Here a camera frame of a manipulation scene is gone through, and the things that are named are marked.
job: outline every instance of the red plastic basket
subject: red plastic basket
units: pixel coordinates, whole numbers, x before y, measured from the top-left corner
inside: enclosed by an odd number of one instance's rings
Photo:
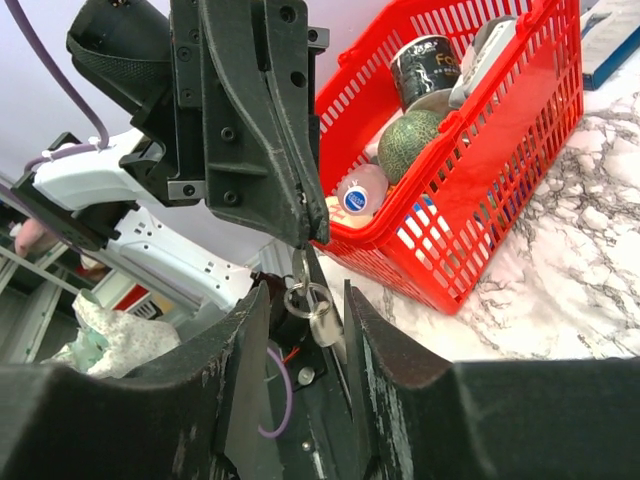
[[[583,113],[578,0],[396,0],[340,55],[320,92],[320,178],[332,195],[368,162],[367,143],[400,108],[389,63],[406,43],[447,35],[460,59],[491,18],[516,37],[440,126],[366,227],[331,224],[338,263],[456,313]],[[425,204],[423,194],[433,202]]]

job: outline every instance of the plastic bottle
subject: plastic bottle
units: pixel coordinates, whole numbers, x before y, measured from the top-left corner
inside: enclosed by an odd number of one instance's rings
[[[389,180],[378,165],[361,165],[338,187],[338,201],[349,215],[373,215],[387,195]]]

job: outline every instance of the bottle cap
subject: bottle cap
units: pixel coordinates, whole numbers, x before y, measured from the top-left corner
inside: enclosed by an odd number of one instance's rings
[[[359,185],[354,185],[344,194],[343,203],[348,212],[361,212],[367,206],[367,191]]]

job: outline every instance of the marble countertop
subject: marble countertop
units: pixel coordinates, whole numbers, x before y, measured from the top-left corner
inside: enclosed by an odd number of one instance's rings
[[[452,361],[640,355],[640,51],[597,92],[455,316],[320,257],[387,320]]]

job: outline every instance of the green fruit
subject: green fruit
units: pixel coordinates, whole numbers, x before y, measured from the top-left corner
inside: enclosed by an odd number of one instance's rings
[[[378,144],[378,163],[389,182],[397,184],[420,152],[438,136],[442,116],[429,110],[413,110],[387,127]]]

